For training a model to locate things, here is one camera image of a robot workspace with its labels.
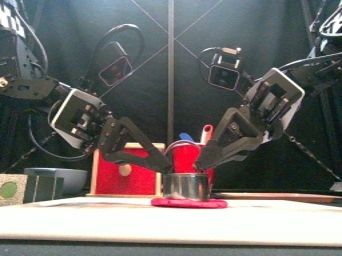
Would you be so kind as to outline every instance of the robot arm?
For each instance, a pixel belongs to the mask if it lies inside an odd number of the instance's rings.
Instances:
[[[324,2],[322,1],[318,18],[311,26],[312,33],[318,32]],[[261,143],[276,140],[289,124],[304,95],[315,96],[340,83],[340,11],[342,1],[319,28],[316,45],[308,58],[279,69],[272,68],[256,82],[248,80],[240,68],[240,49],[209,48],[215,51],[215,56],[209,65],[208,84],[232,90],[236,84],[245,86],[247,81],[248,89],[240,107],[227,110],[212,139],[201,149],[195,161],[199,171],[228,161],[241,161],[248,151],[255,150]]]
[[[205,171],[228,161],[241,161],[248,151],[277,139],[303,96],[303,89],[272,68],[247,91],[240,107],[229,108],[223,115],[195,168]]]
[[[16,1],[0,0],[1,102],[20,106],[24,110],[38,107],[48,109],[50,127],[84,155],[89,155],[98,148],[106,161],[117,164],[132,163],[161,173],[171,172],[168,158],[132,121],[128,118],[116,120],[105,104],[92,93],[94,83],[101,82],[104,90],[108,90],[131,75],[131,63],[120,44],[106,41],[113,33],[126,29],[135,30],[140,40],[140,53],[143,38],[139,28],[124,24],[104,35],[93,52],[93,61],[80,90],[46,76],[46,64],[42,67],[38,65],[25,45],[22,22],[16,8]],[[122,151],[131,139],[140,143],[148,153],[147,157],[137,157]]]

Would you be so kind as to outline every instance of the wire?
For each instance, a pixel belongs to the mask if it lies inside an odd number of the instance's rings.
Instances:
[[[280,71],[284,71],[289,68],[306,65],[306,64],[311,64],[311,63],[316,63],[316,62],[322,62],[326,60],[332,60],[335,57],[342,57],[342,52],[339,53],[334,53],[330,55],[324,55],[324,56],[319,56],[319,57],[314,57],[314,58],[307,58],[307,59],[302,59],[302,60],[296,60],[285,65],[283,65],[281,67],[279,67],[277,69]]]
[[[46,149],[44,149],[42,146],[38,144],[38,142],[37,142],[37,140],[34,138],[33,132],[32,132],[32,116],[30,116],[30,114],[28,116],[28,135],[29,135],[30,141],[34,144],[34,146],[37,147],[37,149],[41,150],[49,156],[52,156],[52,157],[57,158],[58,160],[61,160],[61,161],[76,162],[76,161],[80,161],[80,160],[82,160],[82,159],[85,159],[88,157],[86,154],[82,154],[82,155],[78,155],[78,156],[73,156],[73,157],[65,157],[65,156],[56,155],[52,152],[49,152]]]
[[[21,15],[20,15],[20,13],[18,13],[18,11],[17,11],[17,9],[14,9],[14,13],[16,13],[16,15],[17,15],[20,21],[21,21],[22,24],[25,25],[25,28],[26,28],[26,30],[29,31],[29,33],[30,33],[30,35],[32,35],[32,37],[33,37],[33,39],[34,39],[34,41],[36,41],[36,43],[37,43],[37,45],[38,45],[38,48],[40,48],[40,51],[41,51],[41,56],[42,56],[44,73],[46,74],[46,73],[48,73],[48,56],[46,56],[46,52],[45,52],[44,46],[42,46],[42,44],[41,44],[41,42],[40,42],[40,40],[38,40],[38,38],[37,38],[37,36],[36,36],[36,34],[34,34],[32,28],[29,27],[29,25],[26,24],[25,20],[22,19]]]

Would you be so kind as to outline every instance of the green object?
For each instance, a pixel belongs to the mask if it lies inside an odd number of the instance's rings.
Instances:
[[[17,185],[14,182],[5,182],[0,188],[0,197],[12,198],[17,192]]]

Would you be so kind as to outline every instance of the red box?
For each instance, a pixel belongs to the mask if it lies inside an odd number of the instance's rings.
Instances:
[[[153,143],[163,152],[164,144]],[[126,143],[124,151],[145,157],[139,143]],[[93,153],[90,191],[86,196],[148,197],[161,195],[161,174],[137,165],[120,166],[104,161],[98,150]]]

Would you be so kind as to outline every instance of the metal pole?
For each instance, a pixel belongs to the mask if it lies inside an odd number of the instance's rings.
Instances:
[[[173,96],[175,96],[175,81],[173,81],[173,64],[175,64],[175,10],[173,0],[168,0],[168,104],[167,104],[167,145],[173,142]]]

